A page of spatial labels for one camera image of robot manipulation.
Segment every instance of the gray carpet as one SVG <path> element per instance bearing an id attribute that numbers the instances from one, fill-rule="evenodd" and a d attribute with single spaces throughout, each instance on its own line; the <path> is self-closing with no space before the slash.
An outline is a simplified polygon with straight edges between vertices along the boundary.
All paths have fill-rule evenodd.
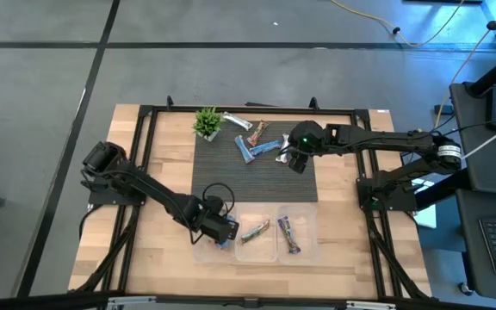
<path id="1" fill-rule="evenodd" d="M 243 136 L 246 142 L 257 127 L 246 132 L 242 127 L 230 122 L 222 124 L 222 129 L 212 142 L 196 137 L 195 168 L 193 172 L 194 195 L 202 196 L 202 191 L 211 183 L 227 184 L 235 195 L 237 202 L 316 202 L 317 185 L 313 159 L 307 161 L 303 174 L 289 169 L 287 164 L 275 161 L 278 150 L 272 150 L 256 157 L 246 164 L 234 138 Z M 282 134 L 289 133 L 297 121 L 272 121 L 258 144 L 280 140 Z M 229 201 L 230 194 L 226 189 L 215 186 L 207 195 L 217 195 Z"/>

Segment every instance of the wooden tabletop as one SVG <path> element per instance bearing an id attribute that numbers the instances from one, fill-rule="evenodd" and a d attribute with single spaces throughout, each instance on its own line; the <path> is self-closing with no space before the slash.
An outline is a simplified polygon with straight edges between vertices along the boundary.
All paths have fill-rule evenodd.
<path id="1" fill-rule="evenodd" d="M 131 145 L 139 105 L 119 104 L 108 131 L 108 141 Z M 393 131 L 387 110 L 370 110 L 373 130 Z M 248 121 L 317 121 L 350 124 L 348 116 L 238 114 Z M 158 113 L 149 174 L 176 192 L 190 193 L 195 135 L 194 113 Z M 145 121 L 140 150 L 144 149 Z M 139 152 L 138 163 L 142 152 Z M 377 152 L 382 170 L 400 166 L 397 152 Z M 197 263 L 187 230 L 178 225 L 154 200 L 141 209 L 127 292 L 144 295 L 220 295 L 305 298 L 375 299 L 375 279 L 369 237 L 357 201 L 355 155 L 314 158 L 318 202 L 320 260 L 316 266 Z M 370 164 L 365 165 L 370 176 Z M 104 206 L 89 219 L 77 250 L 69 288 L 83 284 L 109 249 L 116 206 Z M 430 294 L 419 236 L 413 221 L 401 212 L 389 212 L 396 257 L 409 276 Z M 117 259 L 111 288 L 118 282 Z M 388 265 L 382 257 L 387 292 L 391 294 Z"/>

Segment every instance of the snack bar wrapper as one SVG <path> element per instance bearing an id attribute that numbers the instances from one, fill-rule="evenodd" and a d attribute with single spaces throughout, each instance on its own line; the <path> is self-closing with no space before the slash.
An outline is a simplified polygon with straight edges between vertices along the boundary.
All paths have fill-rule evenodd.
<path id="1" fill-rule="evenodd" d="M 300 247 L 294 241 L 294 232 L 292 227 L 290 227 L 290 222 L 288 221 L 288 216 L 283 216 L 277 220 L 279 222 L 279 227 L 281 228 L 284 238 L 288 242 L 288 253 L 297 254 L 301 252 Z"/>
<path id="2" fill-rule="evenodd" d="M 256 147 L 252 147 L 250 149 L 250 153 L 253 156 L 257 156 L 259 154 L 263 154 L 265 152 L 269 152 L 269 151 L 274 150 L 274 149 L 279 148 L 279 147 L 281 147 L 281 141 L 279 141 L 279 140 L 272 141 L 272 142 L 267 142 L 267 143 L 263 143 L 262 145 L 259 145 L 259 146 L 256 146 Z"/>
<path id="3" fill-rule="evenodd" d="M 237 138 L 234 139 L 234 143 L 237 144 L 237 146 L 240 149 L 240 152 L 242 153 L 242 157 L 245 159 L 245 162 L 249 164 L 252 160 L 256 159 L 254 158 L 251 154 L 250 151 L 245 146 L 245 142 L 242 140 L 242 135 L 238 135 Z"/>
<path id="4" fill-rule="evenodd" d="M 270 220 L 266 220 L 265 222 L 258 225 L 256 228 L 251 229 L 249 232 L 245 233 L 244 235 L 242 235 L 242 237 L 240 237 L 242 244 L 245 244 L 246 242 L 256 238 L 262 233 L 265 233 L 265 231 L 267 230 L 267 228 L 269 228 L 269 226 L 270 226 Z"/>
<path id="5" fill-rule="evenodd" d="M 246 131 L 250 130 L 252 124 L 249 121 L 245 121 L 236 115 L 232 115 L 229 112 L 223 112 L 223 118 L 230 121 L 233 124 L 237 124 L 242 128 L 246 129 Z"/>
<path id="6" fill-rule="evenodd" d="M 284 150 L 288 147 L 288 135 L 283 133 L 282 137 L 284 138 L 284 142 L 282 142 L 281 150 Z M 288 159 L 286 158 L 286 153 L 277 156 L 275 160 L 284 164 L 286 164 L 286 162 L 288 161 Z"/>
<path id="7" fill-rule="evenodd" d="M 256 131 L 248 138 L 246 141 L 250 143 L 252 146 L 256 146 L 257 140 L 261 137 L 262 133 L 264 133 L 265 128 L 270 123 L 268 121 L 260 121 L 259 125 L 257 125 Z"/>

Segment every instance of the blue wrapper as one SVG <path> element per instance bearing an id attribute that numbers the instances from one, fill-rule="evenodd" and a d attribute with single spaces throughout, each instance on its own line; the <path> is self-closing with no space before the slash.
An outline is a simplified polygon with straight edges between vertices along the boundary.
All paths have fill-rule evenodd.
<path id="1" fill-rule="evenodd" d="M 272 141 L 272 142 L 267 142 L 267 143 L 263 143 L 262 145 L 259 145 L 259 146 L 256 146 L 256 147 L 252 147 L 250 149 L 250 153 L 253 155 L 253 156 L 257 156 L 259 154 L 263 154 L 265 152 L 268 152 L 268 151 L 271 151 L 271 150 L 274 150 L 274 149 L 277 149 L 277 148 L 281 148 L 281 141 L 277 140 L 277 141 Z"/>
<path id="2" fill-rule="evenodd" d="M 237 136 L 237 138 L 234 139 L 234 143 L 237 144 L 237 146 L 240 149 L 240 152 L 242 153 L 242 157 L 245 159 L 245 162 L 248 164 L 252 160 L 256 159 L 254 158 L 251 154 L 250 151 L 245 146 L 245 142 L 242 140 L 242 135 Z"/>

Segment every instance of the plastic tray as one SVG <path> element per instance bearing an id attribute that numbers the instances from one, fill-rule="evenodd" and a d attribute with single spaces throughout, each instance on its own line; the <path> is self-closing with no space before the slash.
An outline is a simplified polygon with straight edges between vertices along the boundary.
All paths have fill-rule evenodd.
<path id="1" fill-rule="evenodd" d="M 235 209 L 231 211 L 231 215 L 236 219 Z M 235 246 L 235 240 L 229 240 L 229 246 L 226 249 L 220 249 L 213 239 L 202 236 L 195 244 L 193 254 L 195 261 L 199 263 L 234 263 Z"/>
<path id="2" fill-rule="evenodd" d="M 311 205 L 282 206 L 276 213 L 279 219 L 284 215 L 294 232 L 294 241 L 301 251 L 288 253 L 288 243 L 280 227 L 277 228 L 278 259 L 281 264 L 311 266 L 319 262 L 319 245 L 317 240 L 317 209 Z"/>
<path id="3" fill-rule="evenodd" d="M 261 235 L 242 244 L 241 236 L 248 233 L 266 220 L 270 227 Z M 239 205 L 237 221 L 240 224 L 237 233 L 235 254 L 241 263 L 273 263 L 276 261 L 276 209 L 261 205 Z"/>

